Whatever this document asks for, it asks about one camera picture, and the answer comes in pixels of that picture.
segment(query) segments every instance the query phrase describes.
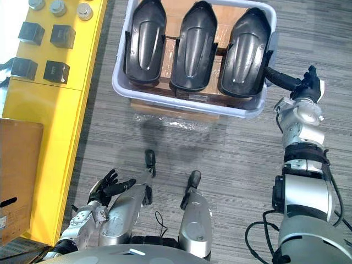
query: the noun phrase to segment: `black square block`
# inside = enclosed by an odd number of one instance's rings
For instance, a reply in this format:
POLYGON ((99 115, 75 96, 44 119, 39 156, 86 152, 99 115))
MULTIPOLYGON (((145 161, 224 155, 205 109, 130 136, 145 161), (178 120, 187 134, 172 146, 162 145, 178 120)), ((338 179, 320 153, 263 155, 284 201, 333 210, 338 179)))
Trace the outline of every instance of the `black square block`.
POLYGON ((54 25, 50 42, 58 48, 73 48, 76 31, 71 26, 54 25))
POLYGON ((14 58, 11 75, 34 80, 38 64, 30 59, 14 58))
POLYGON ((54 62, 52 60, 48 60, 46 62, 43 78, 53 83, 66 84, 69 72, 69 65, 63 62, 54 62))
POLYGON ((38 23, 23 22, 18 38, 22 42, 40 46, 44 32, 45 29, 38 23))

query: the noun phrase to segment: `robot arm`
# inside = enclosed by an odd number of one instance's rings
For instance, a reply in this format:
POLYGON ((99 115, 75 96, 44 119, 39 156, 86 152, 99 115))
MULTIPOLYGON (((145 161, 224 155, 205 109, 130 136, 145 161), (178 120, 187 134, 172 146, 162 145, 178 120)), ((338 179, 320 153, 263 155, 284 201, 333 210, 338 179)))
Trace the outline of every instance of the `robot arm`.
POLYGON ((324 120, 317 104, 324 94, 324 82, 313 66, 302 81, 271 68, 266 69, 266 78, 292 92, 275 106, 283 134, 284 166, 275 180, 272 206, 284 218, 273 263, 351 263, 351 252, 335 228, 343 219, 338 191, 342 216, 334 225, 328 223, 337 186, 323 146, 325 136, 318 127, 324 120))
POLYGON ((87 247, 90 236, 107 220, 107 206, 111 197, 131 188, 135 179, 117 184, 117 173, 112 169, 91 189, 88 204, 78 209, 70 221, 70 226, 62 233, 55 247, 47 253, 44 260, 52 259, 87 247))

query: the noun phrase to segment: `yellow shelf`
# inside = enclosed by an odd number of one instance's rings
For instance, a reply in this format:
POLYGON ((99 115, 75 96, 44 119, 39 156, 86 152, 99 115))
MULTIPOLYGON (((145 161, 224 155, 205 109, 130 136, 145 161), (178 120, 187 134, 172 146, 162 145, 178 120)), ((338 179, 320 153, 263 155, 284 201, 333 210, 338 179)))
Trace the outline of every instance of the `yellow shelf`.
POLYGON ((3 111, 3 117, 44 125, 31 223, 24 237, 48 245, 54 245, 61 232, 107 0, 64 2, 67 12, 59 18, 49 12, 49 2, 42 10, 28 11, 26 21, 39 23, 45 34, 40 46, 21 43, 17 57, 32 59, 38 69, 34 81, 11 78, 3 111), (78 4, 84 2, 93 9, 88 21, 76 15, 78 4), (50 43, 54 24, 73 27, 73 49, 50 43), (43 79, 47 60, 70 66, 67 84, 43 79))

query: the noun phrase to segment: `white label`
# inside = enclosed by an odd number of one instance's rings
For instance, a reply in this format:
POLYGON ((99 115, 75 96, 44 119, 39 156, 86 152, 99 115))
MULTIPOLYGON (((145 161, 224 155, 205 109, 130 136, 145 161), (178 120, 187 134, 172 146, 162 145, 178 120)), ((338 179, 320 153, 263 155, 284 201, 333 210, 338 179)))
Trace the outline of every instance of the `white label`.
POLYGON ((6 227, 6 216, 3 216, 0 218, 0 229, 3 229, 6 227))

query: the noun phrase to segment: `robot leg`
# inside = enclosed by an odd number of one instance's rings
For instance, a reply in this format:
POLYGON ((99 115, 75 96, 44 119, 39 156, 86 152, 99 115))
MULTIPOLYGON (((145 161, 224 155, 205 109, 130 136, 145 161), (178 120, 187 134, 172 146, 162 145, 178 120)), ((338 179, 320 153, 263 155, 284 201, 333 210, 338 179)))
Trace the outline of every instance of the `robot leg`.
POLYGON ((185 210, 179 234, 181 249, 201 258, 211 252, 211 211, 207 200, 197 190, 201 173, 193 171, 186 189, 181 208, 185 210))

